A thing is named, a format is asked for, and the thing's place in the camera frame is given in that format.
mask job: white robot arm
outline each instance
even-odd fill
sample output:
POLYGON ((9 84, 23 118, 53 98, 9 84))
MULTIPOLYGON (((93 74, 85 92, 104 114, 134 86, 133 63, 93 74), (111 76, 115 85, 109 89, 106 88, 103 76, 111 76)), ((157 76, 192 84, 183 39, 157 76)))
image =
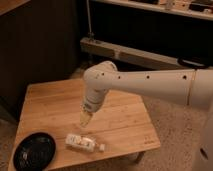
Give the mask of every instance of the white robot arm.
MULTIPOLYGON (((86 92, 81 125, 86 126, 104 102, 110 89, 160 98, 170 102, 202 109, 213 109, 213 70, 171 70, 149 72, 118 72, 106 61, 87 69, 84 73, 86 92)), ((210 116, 201 138, 194 171, 212 171, 213 117, 210 116)))

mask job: floor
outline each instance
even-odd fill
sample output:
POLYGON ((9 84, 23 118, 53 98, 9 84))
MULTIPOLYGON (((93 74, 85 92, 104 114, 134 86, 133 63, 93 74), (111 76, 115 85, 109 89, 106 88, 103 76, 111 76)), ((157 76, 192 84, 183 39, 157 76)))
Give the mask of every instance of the floor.
MULTIPOLYGON (((72 78, 82 76, 77 69, 72 78)), ((136 154, 60 169, 60 171, 190 171, 206 113, 158 99, 143 97, 161 141, 139 164, 136 154)), ((6 171, 17 126, 0 120, 0 171, 6 171)))

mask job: wooden tabletop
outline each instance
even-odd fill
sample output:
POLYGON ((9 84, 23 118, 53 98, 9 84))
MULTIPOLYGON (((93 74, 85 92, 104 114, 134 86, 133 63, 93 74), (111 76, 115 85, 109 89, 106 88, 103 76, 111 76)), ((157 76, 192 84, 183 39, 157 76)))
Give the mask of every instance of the wooden tabletop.
POLYGON ((9 12, 30 0, 0 0, 0 15, 9 12))
MULTIPOLYGON (((103 107, 86 128, 79 125, 84 84, 81 79, 33 84, 28 87, 13 153, 28 135, 47 132, 56 141, 56 153, 47 170, 112 158, 160 147, 156 131, 140 96, 110 91, 103 107), (68 133, 93 137, 106 144, 105 152, 68 149, 68 133)), ((12 157, 9 171, 13 171, 12 157)))

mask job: wall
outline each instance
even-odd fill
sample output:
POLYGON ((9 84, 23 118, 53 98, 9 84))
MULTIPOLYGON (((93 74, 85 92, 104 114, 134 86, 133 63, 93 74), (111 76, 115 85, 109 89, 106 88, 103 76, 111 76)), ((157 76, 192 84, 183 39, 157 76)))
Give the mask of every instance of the wall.
POLYGON ((28 84, 66 79, 78 65, 77 22, 75 0, 32 0, 0 16, 0 97, 16 118, 28 84))

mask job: table leg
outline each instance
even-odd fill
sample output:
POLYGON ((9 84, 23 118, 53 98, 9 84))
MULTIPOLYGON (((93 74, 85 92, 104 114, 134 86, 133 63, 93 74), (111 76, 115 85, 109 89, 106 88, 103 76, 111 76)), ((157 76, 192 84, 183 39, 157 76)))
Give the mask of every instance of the table leg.
POLYGON ((137 158, 134 160, 134 163, 139 164, 144 154, 145 151, 139 152, 137 158))

